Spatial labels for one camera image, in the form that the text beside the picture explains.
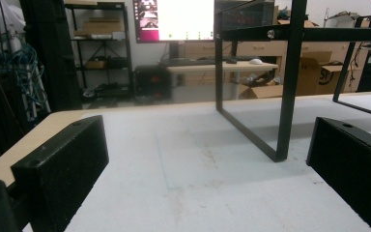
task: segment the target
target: storage rack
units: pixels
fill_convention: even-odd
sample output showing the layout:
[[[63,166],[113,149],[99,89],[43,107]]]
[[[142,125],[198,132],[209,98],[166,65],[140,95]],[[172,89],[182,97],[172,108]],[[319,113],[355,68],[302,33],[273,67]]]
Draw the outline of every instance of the storage rack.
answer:
[[[284,161],[288,158],[288,149],[291,136],[291,127],[294,115],[295,97],[297,91],[300,51],[302,42],[371,42],[371,28],[305,28],[306,0],[293,0],[291,7],[291,22],[286,25],[261,26],[238,30],[222,30],[222,15],[227,11],[234,11],[249,6],[250,4],[261,4],[266,0],[252,0],[239,6],[225,9],[214,14],[215,26],[215,106],[231,124],[250,139],[261,151],[273,161]],[[279,129],[277,135],[276,150],[264,139],[251,131],[240,122],[232,113],[223,108],[222,100],[222,42],[229,41],[238,45],[238,42],[250,41],[287,41],[287,57],[281,112],[279,117]],[[353,53],[349,47],[348,54]],[[343,65],[341,79],[348,68],[351,58],[346,57],[347,63]]]
[[[65,4],[65,7],[67,9],[71,10],[71,17],[73,20],[73,28],[74,30],[77,30],[77,23],[76,23],[76,16],[75,16],[75,10],[103,10],[103,11],[120,11],[123,13],[123,21],[125,26],[125,39],[124,43],[126,46],[126,52],[127,52],[127,59],[128,59],[128,89],[129,93],[133,93],[133,79],[132,79],[132,65],[131,65],[131,52],[130,52],[130,44],[129,44],[129,37],[128,37],[128,11],[126,9],[125,3],[123,2],[104,2],[104,3],[98,3],[97,5],[75,5],[75,4]],[[107,42],[116,42],[116,40],[82,40],[82,39],[72,39],[72,41],[76,42],[77,44],[77,53],[79,58],[79,70],[81,71],[81,75],[83,78],[83,85],[86,88],[86,75],[85,72],[89,71],[88,69],[85,69],[83,58],[82,58],[82,51],[81,51],[81,43],[83,42],[100,42],[100,48],[95,52],[98,53],[101,48],[103,48],[103,52],[106,52],[106,49],[110,49],[106,43]]]

